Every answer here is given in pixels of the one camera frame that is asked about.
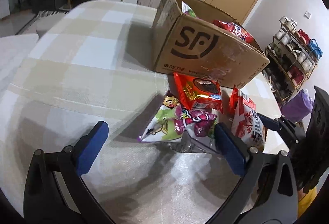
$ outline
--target blue shoe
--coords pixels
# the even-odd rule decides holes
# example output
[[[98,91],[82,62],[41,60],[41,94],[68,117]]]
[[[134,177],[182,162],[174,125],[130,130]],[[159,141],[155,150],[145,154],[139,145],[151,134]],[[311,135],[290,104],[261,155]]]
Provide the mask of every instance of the blue shoe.
[[[311,53],[315,56],[317,60],[319,60],[322,57],[322,51],[319,48],[315,39],[311,39],[310,43],[307,44],[307,47],[310,49]]]

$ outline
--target light switch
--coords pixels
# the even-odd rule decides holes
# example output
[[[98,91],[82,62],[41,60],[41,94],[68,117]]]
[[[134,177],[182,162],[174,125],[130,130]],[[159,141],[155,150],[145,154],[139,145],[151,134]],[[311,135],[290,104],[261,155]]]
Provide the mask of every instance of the light switch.
[[[310,19],[310,16],[311,16],[311,14],[310,14],[310,12],[305,12],[305,15],[304,15],[307,19]]]

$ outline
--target red shoe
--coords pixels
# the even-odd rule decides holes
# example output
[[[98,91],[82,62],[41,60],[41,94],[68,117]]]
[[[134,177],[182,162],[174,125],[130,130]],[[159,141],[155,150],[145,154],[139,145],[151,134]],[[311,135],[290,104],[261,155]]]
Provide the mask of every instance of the red shoe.
[[[298,33],[300,34],[301,37],[305,39],[306,44],[310,43],[310,37],[302,29],[300,29]]]
[[[294,78],[297,75],[298,67],[292,65],[289,71],[287,72],[289,78]]]
[[[298,86],[299,84],[301,84],[304,80],[304,74],[303,72],[300,71],[300,69],[296,66],[294,66],[294,74],[293,74],[293,77],[292,77],[292,83],[295,85],[295,86]]]

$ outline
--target purple bag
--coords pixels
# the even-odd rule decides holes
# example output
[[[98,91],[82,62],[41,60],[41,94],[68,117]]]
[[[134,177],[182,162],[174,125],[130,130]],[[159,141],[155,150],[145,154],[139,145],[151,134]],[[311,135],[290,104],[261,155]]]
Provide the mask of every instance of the purple bag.
[[[281,109],[282,114],[292,122],[298,122],[306,117],[313,108],[313,100],[307,90],[301,90]]]

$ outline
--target checkered blanket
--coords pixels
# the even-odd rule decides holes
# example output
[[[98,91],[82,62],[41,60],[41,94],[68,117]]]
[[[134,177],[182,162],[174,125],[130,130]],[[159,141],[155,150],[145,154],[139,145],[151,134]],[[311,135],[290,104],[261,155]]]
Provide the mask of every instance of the checkered blanket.
[[[74,145],[99,120],[109,138],[83,179],[116,222],[204,223],[234,188],[238,177],[223,160],[136,141],[173,84],[151,71],[155,13],[105,0],[81,4],[22,62],[0,102],[0,187],[19,213],[34,150]],[[280,116],[261,74],[243,91],[258,112]],[[275,134],[269,141],[268,151],[283,149]]]

